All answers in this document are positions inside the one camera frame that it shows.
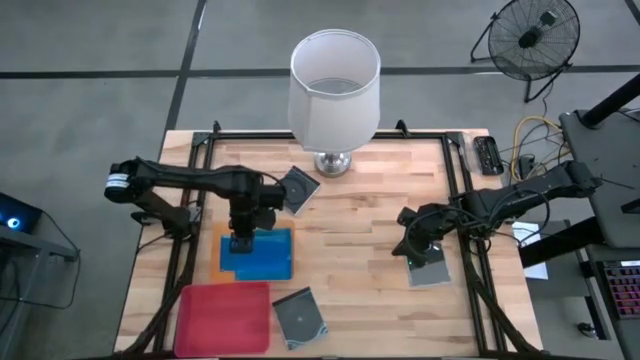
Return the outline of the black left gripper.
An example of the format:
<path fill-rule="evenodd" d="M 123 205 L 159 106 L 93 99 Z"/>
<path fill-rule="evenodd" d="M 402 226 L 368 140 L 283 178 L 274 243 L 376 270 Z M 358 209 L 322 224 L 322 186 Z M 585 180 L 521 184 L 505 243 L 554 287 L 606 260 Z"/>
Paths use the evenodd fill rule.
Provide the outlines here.
<path fill-rule="evenodd" d="M 254 232 L 256 228 L 271 230 L 275 225 L 275 211 L 272 208 L 260 207 L 247 199 L 231 199 L 230 228 L 236 237 L 243 237 L 241 245 L 236 237 L 229 241 L 231 253 L 251 253 L 253 251 Z"/>

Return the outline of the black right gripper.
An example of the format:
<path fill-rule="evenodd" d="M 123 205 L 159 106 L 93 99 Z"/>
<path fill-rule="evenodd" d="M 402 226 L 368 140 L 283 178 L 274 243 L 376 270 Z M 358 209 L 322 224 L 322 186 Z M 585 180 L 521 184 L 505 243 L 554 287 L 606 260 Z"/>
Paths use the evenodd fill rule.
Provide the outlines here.
<path fill-rule="evenodd" d="M 414 256 L 414 250 L 421 250 L 426 258 L 439 258 L 439 240 L 456 227 L 457 220 L 456 212 L 448 205 L 430 203 L 417 211 L 404 207 L 397 216 L 397 223 L 404 228 L 403 239 L 391 254 Z"/>

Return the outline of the clear CD jewel case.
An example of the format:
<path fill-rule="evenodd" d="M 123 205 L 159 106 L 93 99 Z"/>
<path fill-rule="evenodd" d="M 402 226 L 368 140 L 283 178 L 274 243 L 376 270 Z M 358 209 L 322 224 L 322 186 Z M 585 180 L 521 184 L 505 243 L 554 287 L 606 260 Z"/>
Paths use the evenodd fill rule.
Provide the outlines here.
<path fill-rule="evenodd" d="M 301 212 L 320 187 L 319 181 L 297 166 L 291 167 L 281 183 L 286 189 L 284 207 L 294 216 Z"/>
<path fill-rule="evenodd" d="M 409 286 L 411 288 L 426 288 L 446 284 L 451 281 L 441 243 L 439 258 L 427 258 L 427 262 L 424 265 L 419 265 L 415 261 L 407 258 L 406 267 Z"/>
<path fill-rule="evenodd" d="M 272 303 L 286 347 L 292 351 L 328 334 L 310 287 Z"/>

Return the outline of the orange plastic tray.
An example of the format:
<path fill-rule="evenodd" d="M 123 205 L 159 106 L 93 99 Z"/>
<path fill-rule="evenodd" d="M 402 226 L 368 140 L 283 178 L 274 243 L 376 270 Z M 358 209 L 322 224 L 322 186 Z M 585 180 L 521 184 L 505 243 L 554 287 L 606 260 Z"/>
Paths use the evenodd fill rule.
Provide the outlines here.
<path fill-rule="evenodd" d="M 278 220 L 276 227 L 273 230 L 288 229 L 291 232 L 292 241 L 292 256 L 294 254 L 294 235 L 295 235 L 295 223 L 292 220 Z M 225 235 L 230 235 L 230 229 L 225 222 L 215 222 L 213 227 L 213 240 L 211 246 L 211 260 L 209 278 L 210 282 L 214 284 L 232 283 L 232 282 L 275 282 L 275 281 L 238 281 L 235 278 L 234 271 L 223 271 L 220 269 L 220 245 L 221 238 Z"/>

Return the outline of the pink-red plastic tray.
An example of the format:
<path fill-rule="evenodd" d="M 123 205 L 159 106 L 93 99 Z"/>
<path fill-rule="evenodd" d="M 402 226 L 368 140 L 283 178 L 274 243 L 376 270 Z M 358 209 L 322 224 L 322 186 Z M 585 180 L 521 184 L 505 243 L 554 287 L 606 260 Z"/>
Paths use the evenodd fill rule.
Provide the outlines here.
<path fill-rule="evenodd" d="M 265 282 L 189 285 L 181 293 L 173 351 L 180 358 L 264 353 L 270 307 Z"/>

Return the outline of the white paper sheet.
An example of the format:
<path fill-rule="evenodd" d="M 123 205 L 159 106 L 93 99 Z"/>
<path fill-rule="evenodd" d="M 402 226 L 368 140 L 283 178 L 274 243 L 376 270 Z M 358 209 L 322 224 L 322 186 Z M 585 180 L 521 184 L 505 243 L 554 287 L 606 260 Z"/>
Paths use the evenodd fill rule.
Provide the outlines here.
<path fill-rule="evenodd" d="M 539 233 L 540 225 L 537 223 L 527 223 L 516 221 L 512 224 L 514 237 L 521 247 L 534 244 L 541 240 Z M 524 269 L 525 277 L 528 279 L 548 280 L 548 271 L 545 262 L 529 266 Z"/>

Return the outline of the silver lamp with white shade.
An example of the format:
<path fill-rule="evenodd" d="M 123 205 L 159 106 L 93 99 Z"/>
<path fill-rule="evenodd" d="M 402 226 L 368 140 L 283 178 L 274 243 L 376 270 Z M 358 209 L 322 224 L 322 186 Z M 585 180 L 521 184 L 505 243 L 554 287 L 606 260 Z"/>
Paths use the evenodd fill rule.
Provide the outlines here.
<path fill-rule="evenodd" d="M 356 32 L 320 30 L 294 48 L 288 123 L 322 176 L 344 175 L 352 153 L 374 137 L 381 119 L 380 75 L 377 48 Z"/>

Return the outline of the black equipment stand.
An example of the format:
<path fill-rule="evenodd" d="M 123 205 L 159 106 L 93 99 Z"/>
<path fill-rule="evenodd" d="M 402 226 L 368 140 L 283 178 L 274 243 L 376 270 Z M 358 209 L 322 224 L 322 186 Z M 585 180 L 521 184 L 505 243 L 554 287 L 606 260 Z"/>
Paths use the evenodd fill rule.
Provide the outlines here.
<path fill-rule="evenodd" d="M 51 256 L 75 262 L 77 251 L 34 235 L 0 227 L 0 360 L 10 360 L 27 317 L 28 306 Z"/>

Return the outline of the dark grey desk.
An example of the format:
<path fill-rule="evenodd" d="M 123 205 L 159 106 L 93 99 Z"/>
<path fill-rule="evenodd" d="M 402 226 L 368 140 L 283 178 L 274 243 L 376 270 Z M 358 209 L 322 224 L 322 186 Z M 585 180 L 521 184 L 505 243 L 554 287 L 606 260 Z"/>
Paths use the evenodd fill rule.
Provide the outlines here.
<path fill-rule="evenodd" d="M 579 121 L 575 113 L 559 117 L 575 160 L 605 180 L 589 198 L 605 241 L 616 248 L 640 248 L 640 214 L 623 206 L 640 199 L 640 123 L 619 113 L 597 129 Z"/>

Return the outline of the backlit keyboard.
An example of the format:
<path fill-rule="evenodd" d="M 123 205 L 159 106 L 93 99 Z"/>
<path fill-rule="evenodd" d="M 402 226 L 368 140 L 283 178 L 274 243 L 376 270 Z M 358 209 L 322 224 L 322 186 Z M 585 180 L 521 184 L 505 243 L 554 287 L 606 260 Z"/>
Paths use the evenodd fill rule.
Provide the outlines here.
<path fill-rule="evenodd" d="M 606 296 L 620 320 L 640 319 L 640 260 L 599 262 Z"/>

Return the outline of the black computer with blue light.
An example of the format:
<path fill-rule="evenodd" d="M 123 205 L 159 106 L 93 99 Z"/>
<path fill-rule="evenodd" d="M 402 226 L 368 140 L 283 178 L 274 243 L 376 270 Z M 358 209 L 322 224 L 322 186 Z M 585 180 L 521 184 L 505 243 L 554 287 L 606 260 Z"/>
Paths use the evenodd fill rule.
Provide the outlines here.
<path fill-rule="evenodd" d="M 0 192 L 0 245 L 44 248 L 54 242 L 35 233 L 43 211 Z"/>

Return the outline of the black floor fan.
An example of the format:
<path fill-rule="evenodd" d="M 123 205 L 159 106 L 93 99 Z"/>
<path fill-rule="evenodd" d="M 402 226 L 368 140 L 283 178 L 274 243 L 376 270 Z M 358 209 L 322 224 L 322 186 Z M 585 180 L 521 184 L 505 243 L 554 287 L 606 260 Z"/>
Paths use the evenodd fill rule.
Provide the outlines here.
<path fill-rule="evenodd" d="M 524 101 L 535 81 L 546 80 L 548 89 L 572 67 L 581 37 L 581 22 L 568 0 L 510 0 L 493 13 L 477 40 L 487 43 L 490 61 L 504 75 L 525 83 Z"/>

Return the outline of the black stand pole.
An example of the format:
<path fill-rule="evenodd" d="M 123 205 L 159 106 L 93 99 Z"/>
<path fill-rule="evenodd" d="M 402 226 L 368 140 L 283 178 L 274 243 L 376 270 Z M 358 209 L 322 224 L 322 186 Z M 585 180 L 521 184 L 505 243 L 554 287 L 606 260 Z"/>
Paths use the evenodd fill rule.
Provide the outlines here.
<path fill-rule="evenodd" d="M 579 116 L 581 124 L 590 129 L 597 129 L 610 115 L 624 105 L 640 96 L 640 73 L 626 82 L 612 94 Z"/>

